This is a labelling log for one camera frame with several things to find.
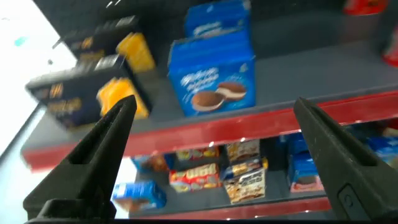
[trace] red shelf edge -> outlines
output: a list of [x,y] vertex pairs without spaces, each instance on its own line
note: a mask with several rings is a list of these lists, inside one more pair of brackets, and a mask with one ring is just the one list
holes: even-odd
[[292,200],[288,202],[265,203],[259,205],[246,205],[242,207],[219,208],[197,212],[175,213],[168,215],[155,215],[138,217],[138,219],[169,219],[169,220],[234,220],[252,219],[261,217],[276,217],[301,212],[319,212],[330,210],[331,206],[327,197]]
[[[341,124],[362,123],[398,117],[398,91],[320,103]],[[131,134],[125,156],[174,152],[182,149],[226,144],[242,138],[258,139],[294,133],[299,130],[293,109],[248,114],[216,121]],[[22,152],[32,170],[56,166],[77,142],[26,149]]]

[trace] snack package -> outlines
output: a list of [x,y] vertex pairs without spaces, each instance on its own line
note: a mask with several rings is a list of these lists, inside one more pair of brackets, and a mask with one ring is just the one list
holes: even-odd
[[344,13],[352,16],[377,14],[385,10],[388,0],[346,0]]
[[373,137],[368,146],[392,168],[398,169],[398,137]]
[[117,46],[119,54],[124,55],[135,73],[155,68],[145,37],[141,33],[130,33]]
[[228,167],[223,183],[232,204],[266,196],[267,159],[251,159]]
[[254,106],[254,52],[247,32],[176,40],[169,79],[186,116]]
[[178,192],[221,187],[217,164],[207,164],[185,171],[171,170],[170,185]]
[[323,190],[317,168],[309,152],[289,156],[287,181],[292,193]]
[[172,154],[154,155],[154,156],[134,156],[132,163],[139,172],[162,172],[169,171],[174,164]]
[[206,147],[204,149],[189,149],[176,152],[177,158],[180,161],[192,161],[207,157],[218,157],[220,151],[218,146]]
[[185,18],[185,33],[187,37],[198,37],[217,35],[236,27],[249,30],[250,9],[249,0],[218,1],[193,6]]
[[227,155],[230,162],[260,156],[260,140],[235,142],[226,145]]
[[135,119],[148,117],[150,110],[141,82],[119,55],[42,75],[32,79],[26,88],[67,129],[94,124],[129,95],[136,98]]
[[167,201],[166,194],[154,181],[117,184],[112,199],[127,212],[162,208]]
[[389,65],[398,67],[398,26],[392,33],[389,46],[383,54],[383,59]]
[[61,40],[79,61],[99,60],[116,54],[116,47],[129,33],[140,32],[136,16],[108,21],[95,29],[71,32]]

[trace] blue package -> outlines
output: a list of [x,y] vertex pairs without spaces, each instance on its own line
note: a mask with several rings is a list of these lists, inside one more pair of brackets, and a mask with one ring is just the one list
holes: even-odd
[[368,146],[384,162],[398,169],[398,138],[397,137],[373,137],[368,138]]
[[229,0],[193,6],[185,19],[187,37],[216,35],[221,31],[243,27],[249,30],[250,1]]
[[244,30],[175,41],[170,51],[169,79],[185,115],[254,106],[254,58]]
[[289,139],[289,154],[298,154],[307,152],[308,146],[304,140],[302,133],[295,133],[288,136]]
[[112,199],[129,212],[162,208],[166,204],[166,194],[154,181],[117,184]]
[[162,172],[169,171],[174,164],[172,154],[154,155],[154,156],[135,156],[131,158],[132,163],[139,172]]
[[309,152],[289,156],[287,180],[291,192],[323,190],[317,167]]

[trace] black package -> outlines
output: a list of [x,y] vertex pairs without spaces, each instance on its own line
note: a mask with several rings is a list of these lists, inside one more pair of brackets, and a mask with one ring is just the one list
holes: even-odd
[[95,29],[71,32],[61,40],[80,61],[99,60],[116,54],[116,47],[129,33],[141,32],[136,16],[124,17]]
[[135,119],[148,117],[150,111],[142,83],[120,55],[42,75],[31,80],[26,88],[66,128],[97,122],[128,95],[136,97]]

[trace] chocolate cookie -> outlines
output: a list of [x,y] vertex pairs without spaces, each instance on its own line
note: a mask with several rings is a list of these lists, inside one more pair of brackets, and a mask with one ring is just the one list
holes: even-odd
[[222,82],[218,84],[216,92],[224,95],[226,100],[238,101],[246,95],[246,88],[240,83]]
[[193,109],[201,112],[217,110],[223,102],[224,95],[213,91],[201,91],[195,94],[191,100]]

